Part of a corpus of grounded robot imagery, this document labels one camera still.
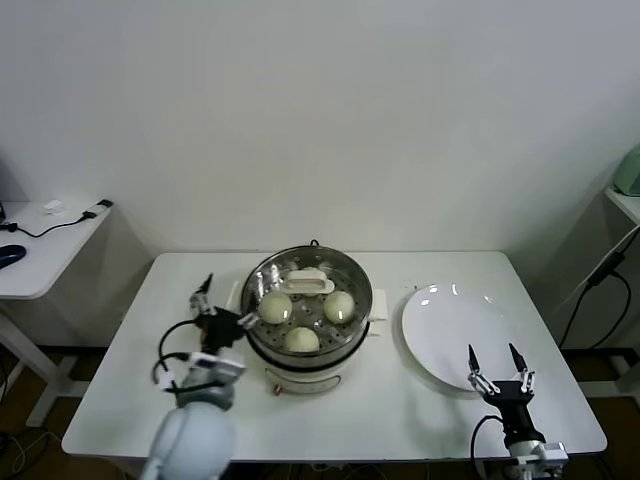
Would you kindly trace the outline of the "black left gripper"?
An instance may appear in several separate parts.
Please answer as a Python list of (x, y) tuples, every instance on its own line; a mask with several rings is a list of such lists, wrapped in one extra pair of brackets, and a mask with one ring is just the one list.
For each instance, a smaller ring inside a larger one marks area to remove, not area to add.
[(258, 322), (258, 314), (251, 312), (241, 318), (240, 315), (215, 308), (209, 303), (209, 291), (213, 282), (210, 273), (202, 284), (189, 298), (189, 308), (193, 316), (198, 317), (198, 327), (201, 330), (201, 350), (219, 351), (221, 348), (231, 348), (242, 339), (246, 330), (251, 330)]

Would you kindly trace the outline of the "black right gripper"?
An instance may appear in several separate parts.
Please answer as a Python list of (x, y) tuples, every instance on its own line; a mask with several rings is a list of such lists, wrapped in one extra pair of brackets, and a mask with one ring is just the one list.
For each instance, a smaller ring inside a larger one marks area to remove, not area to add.
[(482, 395), (483, 400), (500, 412), (505, 443), (525, 441), (544, 441), (531, 419), (528, 404), (533, 399), (535, 372), (531, 371), (524, 356), (510, 343), (509, 350), (517, 371), (517, 381), (489, 380), (480, 368), (479, 361), (471, 344), (468, 345), (468, 381), (473, 389)]

